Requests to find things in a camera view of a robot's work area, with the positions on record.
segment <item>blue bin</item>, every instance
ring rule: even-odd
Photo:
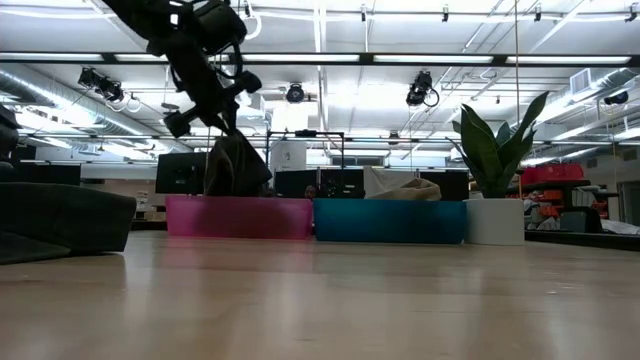
[[[318,241],[461,244],[467,230],[464,202],[315,199],[313,210]]]

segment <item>green leaf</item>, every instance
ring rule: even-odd
[[[524,119],[522,120],[522,123],[520,123],[520,127],[518,127],[518,130],[516,130],[516,133],[498,149],[498,157],[500,158],[500,163],[503,167],[506,168],[514,160],[518,148],[522,144],[522,137],[524,136],[525,130],[529,126],[534,125],[533,122],[538,117],[538,115],[540,115],[542,110],[544,110],[544,106],[547,101],[547,95],[549,95],[548,91],[538,96],[531,102],[531,105],[529,105],[529,108],[524,115]]]
[[[449,138],[446,138],[446,139],[451,141],[451,143],[456,148],[456,150],[458,150],[458,152],[462,156],[462,160],[464,161],[465,164],[467,164],[467,167],[469,167],[469,171],[471,172],[471,175],[473,175],[473,178],[476,180],[476,183],[478,183],[478,187],[480,188],[480,190],[482,191],[482,189],[487,188],[489,182],[487,181],[487,178],[484,176],[484,173],[480,171],[480,169],[478,169],[478,167],[464,154],[464,151],[462,151],[462,148],[460,147],[460,145],[456,144],[453,140]]]
[[[513,178],[513,175],[515,175],[516,170],[518,170],[520,161],[525,155],[527,155],[529,151],[531,151],[531,146],[533,145],[533,137],[535,136],[535,134],[536,132],[532,130],[524,138],[524,140],[522,141],[522,144],[520,144],[520,148],[518,149],[518,153],[517,153],[518,156],[514,157],[512,162],[505,167],[504,173],[496,182],[496,187],[504,189],[505,194],[506,194],[507,188],[509,187],[509,183],[511,182],[511,179]]]
[[[496,179],[503,173],[500,158],[495,146],[493,135],[477,127],[466,111],[462,113],[462,148],[465,155],[482,172],[487,180]]]
[[[500,126],[500,129],[498,129],[498,136],[496,136],[496,142],[498,143],[498,146],[504,145],[504,143],[506,143],[510,137],[511,129],[509,128],[509,123],[505,121],[504,123],[502,123],[502,126]]]
[[[453,131],[457,132],[458,134],[462,133],[462,126],[459,122],[453,120],[451,124],[453,125]]]
[[[487,125],[487,123],[480,118],[480,116],[476,113],[475,110],[473,110],[471,106],[462,104],[462,108],[463,108],[462,116],[464,116],[464,113],[466,111],[469,121],[471,121],[473,125],[475,125],[477,128],[479,128],[480,130],[484,131],[487,135],[489,135],[489,137],[495,144],[495,148],[497,149],[498,146],[497,146],[497,143],[495,142],[496,138],[493,136],[493,131],[491,131],[491,128],[489,127],[489,125]]]

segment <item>table surface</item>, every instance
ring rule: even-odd
[[[0,267],[2,359],[632,359],[640,254],[168,239]]]

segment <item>computer monitor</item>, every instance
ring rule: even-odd
[[[198,195],[204,192],[207,153],[166,154],[158,157],[157,194]]]

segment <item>red crate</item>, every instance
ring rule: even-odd
[[[550,181],[576,181],[584,178],[580,164],[542,165],[527,168],[522,174],[522,184],[538,184]]]

